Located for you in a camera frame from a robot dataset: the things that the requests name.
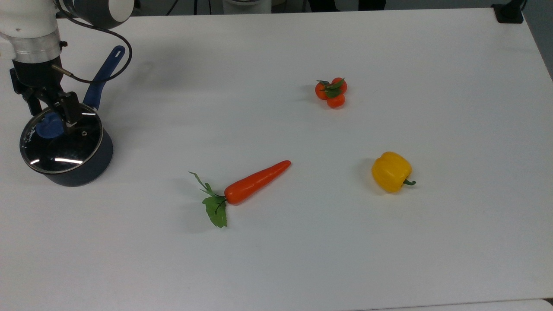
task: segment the cherry tomato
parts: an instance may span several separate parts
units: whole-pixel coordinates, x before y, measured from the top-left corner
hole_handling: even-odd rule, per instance
[[[342,80],[342,79],[343,79],[343,78],[340,78],[340,77],[334,78],[334,80],[332,80],[331,84],[338,83],[338,82],[340,82],[340,80]],[[340,86],[340,90],[342,90],[342,94],[346,93],[346,90],[347,90],[347,83],[346,83],[345,80],[344,80],[344,83],[342,84],[342,86]]]
[[[328,98],[328,96],[326,96],[326,93],[325,93],[325,85],[320,82],[317,83],[317,85],[315,85],[315,94],[317,94],[317,97],[322,100],[325,100]]]
[[[342,106],[345,102],[346,102],[346,97],[344,96],[344,94],[340,94],[336,97],[326,100],[326,103],[330,108],[338,108]]]

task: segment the bell pepper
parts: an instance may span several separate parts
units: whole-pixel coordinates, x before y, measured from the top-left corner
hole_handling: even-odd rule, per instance
[[[407,177],[413,171],[411,164],[395,152],[387,151],[374,161],[372,174],[379,186],[388,192],[397,192],[403,184],[412,186]]]

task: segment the cable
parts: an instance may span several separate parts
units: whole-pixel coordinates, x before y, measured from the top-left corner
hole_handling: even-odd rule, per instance
[[[175,5],[176,3],[178,2],[179,0],[175,0],[175,2],[173,3],[173,5],[171,6],[171,8],[169,9],[169,12],[167,12],[167,14],[165,16],[168,16],[169,14],[171,14],[171,11],[173,11],[173,9],[175,8]]]
[[[61,4],[60,4],[60,0],[55,0],[56,2],[56,5],[58,6],[60,12],[62,15],[64,15],[68,20],[70,20],[71,22],[79,25],[79,26],[83,26],[83,27],[86,27],[86,28],[89,28],[89,29],[94,29],[94,30],[97,30],[97,31],[100,31],[100,32],[104,32],[104,33],[107,33],[107,34],[110,34],[110,35],[114,35],[115,37],[118,37],[120,38],[121,40],[123,40],[123,42],[125,42],[125,44],[127,45],[127,47],[129,48],[129,57],[127,58],[127,62],[123,65],[123,67],[117,72],[115,73],[114,75],[112,75],[111,77],[109,78],[106,78],[106,79],[102,79],[102,80],[96,80],[96,81],[92,81],[92,80],[85,80],[85,79],[81,79],[79,77],[76,77],[73,73],[61,68],[61,67],[53,67],[55,70],[63,73],[64,75],[70,77],[70,78],[73,78],[79,82],[83,82],[83,83],[88,83],[88,84],[93,84],[93,83],[103,83],[103,82],[106,82],[106,81],[110,81],[110,80],[113,80],[115,79],[117,76],[119,76],[123,71],[125,71],[125,69],[129,66],[129,64],[131,63],[131,59],[133,57],[133,48],[131,47],[131,44],[129,43],[129,41],[127,39],[125,39],[125,37],[123,37],[122,35],[118,34],[118,33],[115,33],[111,30],[107,30],[107,29],[103,29],[103,28],[100,28],[100,27],[96,27],[96,26],[92,26],[92,25],[88,25],[88,24],[85,24],[85,23],[81,23],[79,22],[78,20],[74,20],[73,17],[70,17],[68,12],[65,12],[62,7],[61,7]]]

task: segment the pot handle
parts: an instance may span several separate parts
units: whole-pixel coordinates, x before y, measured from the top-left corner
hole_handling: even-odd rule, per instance
[[[113,48],[106,61],[94,77],[94,80],[109,78],[124,55],[124,47],[118,45]],[[85,98],[82,100],[82,103],[98,110],[100,107],[102,90],[105,84],[105,82],[91,84],[86,91]],[[36,125],[36,133],[42,138],[55,138],[64,133],[63,124],[55,112],[50,112],[44,116],[44,120],[42,122]]]
[[[103,80],[111,76],[119,62],[125,55],[125,48],[118,45],[109,54],[106,61],[103,63],[102,67],[94,77],[94,80]],[[86,91],[85,98],[82,100],[82,103],[88,105],[96,110],[100,107],[100,98],[102,97],[102,90],[106,83],[93,83],[88,87]]]

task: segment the orange carrot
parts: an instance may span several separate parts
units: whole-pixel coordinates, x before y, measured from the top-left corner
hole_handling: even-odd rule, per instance
[[[189,173],[194,175],[197,181],[202,185],[203,189],[200,190],[209,195],[202,203],[206,206],[206,212],[211,222],[217,227],[223,228],[227,226],[227,214],[225,211],[226,202],[233,205],[244,202],[244,200],[249,198],[252,194],[256,193],[282,174],[291,164],[292,162],[288,160],[282,161],[270,168],[266,168],[241,179],[225,189],[225,196],[213,192],[211,186],[208,183],[203,183],[196,173]]]
[[[282,174],[292,162],[286,160],[241,179],[225,189],[225,198],[232,205],[242,203],[259,189]]]

